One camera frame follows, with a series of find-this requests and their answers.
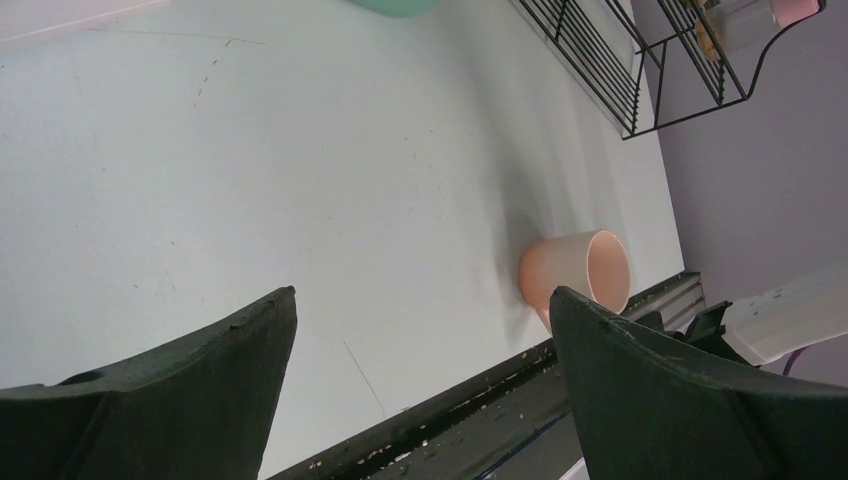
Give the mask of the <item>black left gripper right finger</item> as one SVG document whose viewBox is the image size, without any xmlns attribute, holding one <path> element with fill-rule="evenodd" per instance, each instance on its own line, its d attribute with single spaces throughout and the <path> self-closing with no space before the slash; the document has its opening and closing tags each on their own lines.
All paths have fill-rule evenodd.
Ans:
<svg viewBox="0 0 848 480">
<path fill-rule="evenodd" d="M 593 479 L 843 479 L 847 391 L 727 360 L 568 287 L 550 324 Z"/>
</svg>

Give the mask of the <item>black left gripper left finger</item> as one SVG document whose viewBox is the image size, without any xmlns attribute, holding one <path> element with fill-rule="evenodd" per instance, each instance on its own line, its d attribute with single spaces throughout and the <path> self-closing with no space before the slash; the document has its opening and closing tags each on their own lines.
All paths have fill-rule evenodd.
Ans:
<svg viewBox="0 0 848 480">
<path fill-rule="evenodd" d="M 204 328 L 1 393 L 5 479 L 254 479 L 297 330 L 282 287 Z"/>
</svg>

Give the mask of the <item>pink lid spice jar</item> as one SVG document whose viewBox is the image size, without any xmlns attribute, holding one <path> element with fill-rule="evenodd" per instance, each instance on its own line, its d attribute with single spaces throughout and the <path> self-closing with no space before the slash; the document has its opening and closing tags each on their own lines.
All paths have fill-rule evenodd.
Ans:
<svg viewBox="0 0 848 480">
<path fill-rule="evenodd" d="M 822 10 L 817 0 L 698 1 L 695 36 L 709 60 L 718 61 Z"/>
</svg>

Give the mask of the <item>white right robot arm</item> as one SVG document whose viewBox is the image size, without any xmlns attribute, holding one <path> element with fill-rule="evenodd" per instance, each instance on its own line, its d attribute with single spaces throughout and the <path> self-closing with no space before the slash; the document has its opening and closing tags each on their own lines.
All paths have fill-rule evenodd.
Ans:
<svg viewBox="0 0 848 480">
<path fill-rule="evenodd" d="M 847 333 L 847 261 L 760 295 L 699 313 L 678 338 L 707 353 L 759 367 Z"/>
</svg>

